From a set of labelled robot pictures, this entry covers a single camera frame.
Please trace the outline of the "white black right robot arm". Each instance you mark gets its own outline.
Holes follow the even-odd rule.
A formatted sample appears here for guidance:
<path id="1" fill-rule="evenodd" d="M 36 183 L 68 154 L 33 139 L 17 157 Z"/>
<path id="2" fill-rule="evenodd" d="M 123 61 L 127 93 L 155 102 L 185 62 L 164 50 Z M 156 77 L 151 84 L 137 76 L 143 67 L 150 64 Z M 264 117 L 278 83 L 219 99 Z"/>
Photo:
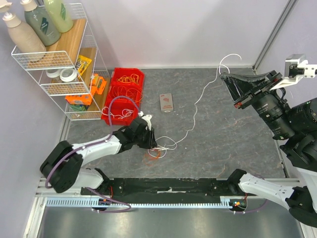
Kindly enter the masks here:
<path id="1" fill-rule="evenodd" d="M 228 178 L 232 195 L 241 192 L 261 196 L 286 208 L 299 222 L 317 226 L 317 100 L 311 99 L 291 108 L 286 91 L 277 86 L 282 75 L 271 71 L 261 75 L 222 73 L 234 107 L 252 106 L 273 133 L 274 140 L 286 143 L 280 149 L 296 169 L 304 186 L 282 186 L 236 169 Z"/>

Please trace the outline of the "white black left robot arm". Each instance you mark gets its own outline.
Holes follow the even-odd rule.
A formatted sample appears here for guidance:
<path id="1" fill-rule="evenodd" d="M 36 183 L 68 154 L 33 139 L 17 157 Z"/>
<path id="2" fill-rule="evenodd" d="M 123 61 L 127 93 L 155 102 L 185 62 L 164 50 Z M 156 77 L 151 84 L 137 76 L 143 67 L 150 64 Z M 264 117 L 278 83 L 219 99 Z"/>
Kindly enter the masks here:
<path id="1" fill-rule="evenodd" d="M 107 177 L 98 168 L 89 170 L 84 166 L 108 155 L 130 150 L 134 145 L 142 149 L 157 146 L 152 115 L 136 117 L 129 126 L 123 126 L 103 138 L 86 143 L 59 142 L 40 166 L 46 178 L 45 187 L 63 193 L 70 188 L 89 187 L 96 194 L 107 193 Z"/>

